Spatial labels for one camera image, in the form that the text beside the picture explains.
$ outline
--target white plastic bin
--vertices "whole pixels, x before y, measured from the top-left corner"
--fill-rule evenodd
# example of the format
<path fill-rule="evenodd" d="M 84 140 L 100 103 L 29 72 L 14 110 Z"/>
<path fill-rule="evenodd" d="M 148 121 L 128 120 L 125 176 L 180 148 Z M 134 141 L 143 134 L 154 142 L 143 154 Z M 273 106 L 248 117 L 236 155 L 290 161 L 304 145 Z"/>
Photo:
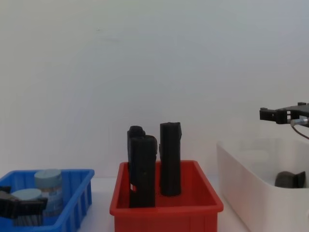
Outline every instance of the white plastic bin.
<path fill-rule="evenodd" d="M 252 232 L 309 232 L 309 144 L 225 141 L 217 156 L 221 192 Z M 281 171 L 306 171 L 307 188 L 275 187 Z"/>

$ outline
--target plastic bin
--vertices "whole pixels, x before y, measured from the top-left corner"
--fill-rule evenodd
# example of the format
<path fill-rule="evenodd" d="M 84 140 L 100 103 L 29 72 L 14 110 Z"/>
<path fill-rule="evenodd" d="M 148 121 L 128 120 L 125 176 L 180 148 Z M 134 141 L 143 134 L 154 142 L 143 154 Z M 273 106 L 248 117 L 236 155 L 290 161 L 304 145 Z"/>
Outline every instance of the plastic bin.
<path fill-rule="evenodd" d="M 110 206 L 115 232 L 216 232 L 223 204 L 196 161 L 181 161 L 182 194 L 164 197 L 156 163 L 156 207 L 129 208 L 128 166 L 121 163 Z"/>
<path fill-rule="evenodd" d="M 220 189 L 252 232 L 309 231 L 309 144 L 260 138 L 217 145 Z M 279 172 L 306 171 L 306 188 L 274 186 Z"/>
<path fill-rule="evenodd" d="M 35 188 L 38 170 L 13 171 L 0 179 L 0 186 L 11 186 L 12 192 Z M 92 203 L 90 180 L 94 170 L 62 170 L 64 208 L 57 217 L 44 217 L 44 226 L 14 227 L 13 221 L 0 217 L 1 232 L 76 232 Z"/>

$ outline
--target wire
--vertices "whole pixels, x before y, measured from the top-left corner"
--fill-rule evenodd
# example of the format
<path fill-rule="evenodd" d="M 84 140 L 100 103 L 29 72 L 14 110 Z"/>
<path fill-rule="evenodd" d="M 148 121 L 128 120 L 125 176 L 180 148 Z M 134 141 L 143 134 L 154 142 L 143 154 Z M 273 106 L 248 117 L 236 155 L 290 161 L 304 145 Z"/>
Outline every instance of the wire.
<path fill-rule="evenodd" d="M 292 124 L 291 124 L 291 127 L 292 127 L 293 130 L 295 130 L 295 132 L 296 132 L 297 134 L 303 136 L 303 137 L 306 138 L 306 139 L 309 139 L 308 136 L 306 136 L 306 135 L 304 135 L 303 133 L 299 132 L 299 131 L 295 128 L 295 125 L 292 125 Z"/>

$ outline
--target red plastic bin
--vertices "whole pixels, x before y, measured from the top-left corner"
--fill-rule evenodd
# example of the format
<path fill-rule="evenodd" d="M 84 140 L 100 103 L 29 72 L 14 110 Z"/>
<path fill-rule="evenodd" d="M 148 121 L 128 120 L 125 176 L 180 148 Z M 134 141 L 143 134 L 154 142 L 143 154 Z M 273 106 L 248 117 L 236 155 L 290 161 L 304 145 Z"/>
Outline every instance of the red plastic bin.
<path fill-rule="evenodd" d="M 217 215 L 223 204 L 204 175 L 198 162 L 181 161 L 182 194 L 160 194 L 160 162 L 156 163 L 156 199 L 154 208 L 129 208 L 127 162 L 121 163 L 110 214 L 115 232 L 216 232 Z"/>

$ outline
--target jar lid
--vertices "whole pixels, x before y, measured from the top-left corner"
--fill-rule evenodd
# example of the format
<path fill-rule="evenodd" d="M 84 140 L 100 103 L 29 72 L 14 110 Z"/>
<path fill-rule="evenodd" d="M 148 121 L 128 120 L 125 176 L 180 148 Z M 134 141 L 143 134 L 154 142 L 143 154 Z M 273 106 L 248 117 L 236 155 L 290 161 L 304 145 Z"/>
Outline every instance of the jar lid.
<path fill-rule="evenodd" d="M 42 197 L 42 191 L 37 188 L 27 188 L 13 192 L 11 195 L 22 201 L 36 200 Z"/>
<path fill-rule="evenodd" d="M 59 169 L 46 169 L 36 172 L 35 184 L 40 189 L 53 188 L 61 185 L 62 176 Z"/>

